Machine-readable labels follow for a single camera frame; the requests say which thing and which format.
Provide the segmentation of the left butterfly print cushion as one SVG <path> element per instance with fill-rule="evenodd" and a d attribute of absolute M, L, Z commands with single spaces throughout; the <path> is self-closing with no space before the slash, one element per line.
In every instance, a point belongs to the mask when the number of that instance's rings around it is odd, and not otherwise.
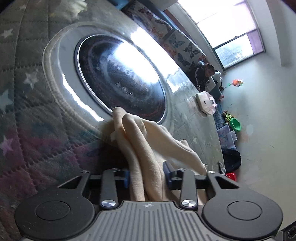
<path fill-rule="evenodd" d="M 143 28 L 157 42 L 165 37 L 173 27 L 139 1 L 133 1 L 123 12 Z"/>

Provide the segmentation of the butterfly print cushion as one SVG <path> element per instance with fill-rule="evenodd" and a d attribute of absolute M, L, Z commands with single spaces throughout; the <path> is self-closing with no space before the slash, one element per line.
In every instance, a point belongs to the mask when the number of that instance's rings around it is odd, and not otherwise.
<path fill-rule="evenodd" d="M 173 30 L 162 47 L 185 73 L 206 58 L 204 52 L 180 30 Z"/>
<path fill-rule="evenodd" d="M 157 42 L 165 37 L 173 27 L 139 1 L 133 1 L 123 12 L 143 28 Z"/>

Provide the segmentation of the grey knitted garment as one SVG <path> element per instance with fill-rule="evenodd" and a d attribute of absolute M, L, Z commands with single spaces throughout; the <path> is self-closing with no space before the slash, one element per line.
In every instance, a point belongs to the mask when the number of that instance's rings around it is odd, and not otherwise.
<path fill-rule="evenodd" d="M 224 167 L 224 164 L 221 161 L 218 161 L 217 164 L 218 164 L 219 173 L 221 175 L 225 176 L 226 175 L 226 169 Z"/>

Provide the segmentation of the white plush toy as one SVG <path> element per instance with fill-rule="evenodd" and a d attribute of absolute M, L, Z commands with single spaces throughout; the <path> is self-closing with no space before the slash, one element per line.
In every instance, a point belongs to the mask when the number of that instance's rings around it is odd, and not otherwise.
<path fill-rule="evenodd" d="M 214 79 L 214 81 L 217 82 L 217 85 L 219 87 L 222 86 L 223 78 L 221 77 L 221 72 L 220 71 L 216 71 L 215 74 L 212 76 L 212 78 Z"/>

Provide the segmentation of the green plastic bowl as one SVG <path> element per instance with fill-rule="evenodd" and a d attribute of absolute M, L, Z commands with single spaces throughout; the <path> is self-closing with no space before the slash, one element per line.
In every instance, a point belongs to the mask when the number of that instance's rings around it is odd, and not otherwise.
<path fill-rule="evenodd" d="M 235 132 L 240 132 L 241 131 L 241 123 L 239 122 L 238 119 L 232 118 L 229 120 L 229 126 L 232 128 Z"/>

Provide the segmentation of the white tissue box on table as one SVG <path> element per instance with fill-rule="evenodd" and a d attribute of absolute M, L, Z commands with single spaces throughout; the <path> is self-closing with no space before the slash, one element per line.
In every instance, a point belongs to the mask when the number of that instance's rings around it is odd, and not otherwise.
<path fill-rule="evenodd" d="M 214 97 L 206 91 L 196 94 L 196 99 L 201 111 L 207 115 L 213 115 L 216 112 L 217 104 Z"/>

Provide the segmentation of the red plastic stool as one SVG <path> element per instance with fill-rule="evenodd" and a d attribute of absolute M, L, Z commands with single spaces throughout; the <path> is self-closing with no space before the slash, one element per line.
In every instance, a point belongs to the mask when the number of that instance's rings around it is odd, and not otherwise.
<path fill-rule="evenodd" d="M 226 173 L 226 176 L 235 182 L 237 181 L 237 177 L 235 173 Z"/>

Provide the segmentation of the clear plastic storage box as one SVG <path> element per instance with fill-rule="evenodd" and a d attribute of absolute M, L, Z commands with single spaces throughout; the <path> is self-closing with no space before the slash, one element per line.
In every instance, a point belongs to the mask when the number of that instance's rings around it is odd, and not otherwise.
<path fill-rule="evenodd" d="M 237 141 L 237 136 L 234 131 L 230 130 L 228 125 L 218 129 L 217 133 L 222 150 L 236 149 L 235 141 Z"/>

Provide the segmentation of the child in dark jacket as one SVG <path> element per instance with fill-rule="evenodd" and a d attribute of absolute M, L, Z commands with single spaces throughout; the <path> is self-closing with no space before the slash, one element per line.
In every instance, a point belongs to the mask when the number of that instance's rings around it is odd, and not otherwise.
<path fill-rule="evenodd" d="M 203 92 L 206 88 L 206 85 L 209 83 L 211 76 L 215 74 L 215 68 L 213 65 L 207 64 L 198 64 L 190 72 L 190 78 L 192 83 L 195 85 L 199 92 Z"/>

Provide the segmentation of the blue sofa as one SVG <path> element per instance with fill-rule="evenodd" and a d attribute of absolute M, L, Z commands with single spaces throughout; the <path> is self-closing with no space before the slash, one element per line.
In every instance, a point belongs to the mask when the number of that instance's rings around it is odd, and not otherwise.
<path fill-rule="evenodd" d="M 204 52 L 152 1 L 118 1 L 119 9 L 143 28 L 170 55 L 199 92 L 221 101 L 221 72 Z"/>

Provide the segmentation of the colourful pinwheel toy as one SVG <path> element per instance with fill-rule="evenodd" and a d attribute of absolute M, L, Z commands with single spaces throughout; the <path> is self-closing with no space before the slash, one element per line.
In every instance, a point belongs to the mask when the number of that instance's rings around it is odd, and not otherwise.
<path fill-rule="evenodd" d="M 244 84 L 244 82 L 241 79 L 234 79 L 231 83 L 229 83 L 228 85 L 226 85 L 225 87 L 223 87 L 223 90 L 225 90 L 226 88 L 228 88 L 230 86 L 240 87 L 243 84 Z"/>

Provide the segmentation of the black bag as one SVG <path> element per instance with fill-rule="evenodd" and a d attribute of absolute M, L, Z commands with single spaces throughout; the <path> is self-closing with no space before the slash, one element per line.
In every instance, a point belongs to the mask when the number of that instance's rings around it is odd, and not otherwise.
<path fill-rule="evenodd" d="M 241 166 L 241 156 L 236 149 L 222 150 L 224 166 L 227 173 L 232 173 L 238 170 Z"/>

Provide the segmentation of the black round induction cooktop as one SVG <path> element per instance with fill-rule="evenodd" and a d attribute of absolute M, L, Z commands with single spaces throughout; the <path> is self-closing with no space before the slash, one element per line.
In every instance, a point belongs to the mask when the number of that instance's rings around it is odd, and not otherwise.
<path fill-rule="evenodd" d="M 91 98 L 108 114 L 115 107 L 161 123 L 166 93 L 161 77 L 137 47 L 108 35 L 82 38 L 75 47 L 75 69 Z"/>

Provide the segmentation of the cream sweater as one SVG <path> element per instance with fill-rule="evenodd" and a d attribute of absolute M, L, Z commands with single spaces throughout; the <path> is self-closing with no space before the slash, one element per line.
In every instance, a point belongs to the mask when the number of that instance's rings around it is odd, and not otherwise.
<path fill-rule="evenodd" d="M 207 166 L 188 142 L 176 140 L 164 126 L 120 107 L 113 109 L 112 116 L 117 145 L 129 165 L 132 201 L 179 201 L 180 192 L 170 191 L 166 184 L 164 161 L 198 175 L 207 173 Z"/>

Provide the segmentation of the window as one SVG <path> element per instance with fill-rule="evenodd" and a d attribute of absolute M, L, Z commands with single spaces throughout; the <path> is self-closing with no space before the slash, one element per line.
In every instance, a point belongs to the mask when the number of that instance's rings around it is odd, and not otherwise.
<path fill-rule="evenodd" d="M 178 4 L 201 31 L 224 70 L 265 52 L 247 1 L 178 1 Z"/>

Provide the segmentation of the right butterfly print cushion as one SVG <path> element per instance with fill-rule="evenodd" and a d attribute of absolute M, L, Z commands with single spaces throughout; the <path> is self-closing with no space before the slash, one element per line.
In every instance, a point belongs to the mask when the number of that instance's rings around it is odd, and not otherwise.
<path fill-rule="evenodd" d="M 185 73 L 206 58 L 204 52 L 180 30 L 173 30 L 162 47 Z"/>

